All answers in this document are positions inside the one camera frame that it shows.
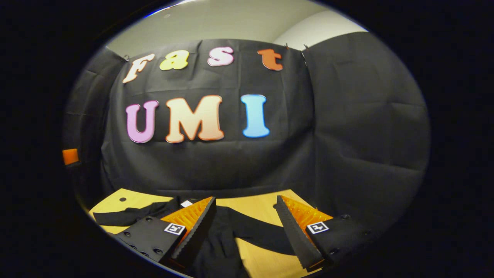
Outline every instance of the black cloth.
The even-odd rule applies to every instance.
[[[229,46],[234,61],[211,67],[209,52]],[[273,49],[282,58],[283,70],[273,71],[257,53]],[[163,71],[165,56],[176,50],[188,51],[187,67]],[[137,78],[122,83],[134,60],[154,53]],[[270,133],[247,138],[245,94],[261,94],[265,125]],[[166,102],[184,98],[195,111],[206,95],[219,95],[221,140],[168,143],[170,109]],[[147,143],[134,143],[127,134],[125,109],[139,104],[137,127],[145,129],[142,105],[157,100],[155,133]],[[310,77],[302,53],[270,43],[248,40],[200,40],[167,44],[131,58],[117,76],[109,94],[105,138],[101,145],[105,188],[120,188],[162,196],[230,198],[291,189],[310,203],[313,198],[314,104]]]
[[[108,48],[89,61],[65,104],[63,149],[77,149],[79,162],[67,165],[71,185],[82,204],[91,208],[111,192],[101,182],[101,151],[110,89],[125,59]]]
[[[141,209],[127,208],[119,212],[94,213],[96,222],[107,226],[130,226],[146,216],[165,217],[182,208],[185,198],[179,196],[169,202],[152,203]],[[187,199],[192,203],[198,199]],[[195,278],[232,277],[248,278],[240,258],[235,238],[274,252],[294,255],[283,227],[246,216],[234,209],[217,206],[208,236],[196,260],[186,270]]]
[[[404,214],[425,175],[424,98],[401,60],[368,32],[302,53],[314,94],[315,206],[382,233]]]

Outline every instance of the letter i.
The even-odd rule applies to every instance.
[[[263,110],[266,97],[261,94],[246,94],[240,97],[240,101],[246,105],[247,112],[247,128],[244,129],[244,136],[249,138],[268,136],[269,129],[264,124]]]

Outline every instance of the wrinkled fabric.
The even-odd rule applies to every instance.
[[[192,203],[199,199],[187,199]],[[146,216],[163,218],[180,208],[185,198],[152,203],[141,209],[94,213],[96,222],[107,226],[130,226]],[[195,278],[248,278],[235,238],[274,252],[294,255],[283,227],[246,216],[234,209],[217,206],[216,215],[193,265],[186,274]]]

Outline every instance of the orange tag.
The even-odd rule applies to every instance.
[[[65,165],[69,165],[79,161],[79,156],[77,155],[77,149],[64,149],[62,151],[62,154]]]

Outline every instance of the table surface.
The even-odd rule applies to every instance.
[[[217,198],[216,204],[218,206],[230,207],[252,218],[282,227],[276,209],[273,207],[273,205],[276,204],[277,195],[283,195],[310,206],[290,189],[247,197]],[[89,214],[94,220],[93,212],[116,212],[125,210],[129,207],[143,208],[154,202],[166,202],[171,199],[172,197],[155,196],[127,189],[119,189],[95,205],[89,211]],[[128,227],[101,225],[101,228],[107,232],[119,233]],[[239,248],[242,262],[251,278],[300,278],[309,274],[302,268],[296,256],[280,254],[263,249],[239,238],[236,238],[235,240]]]

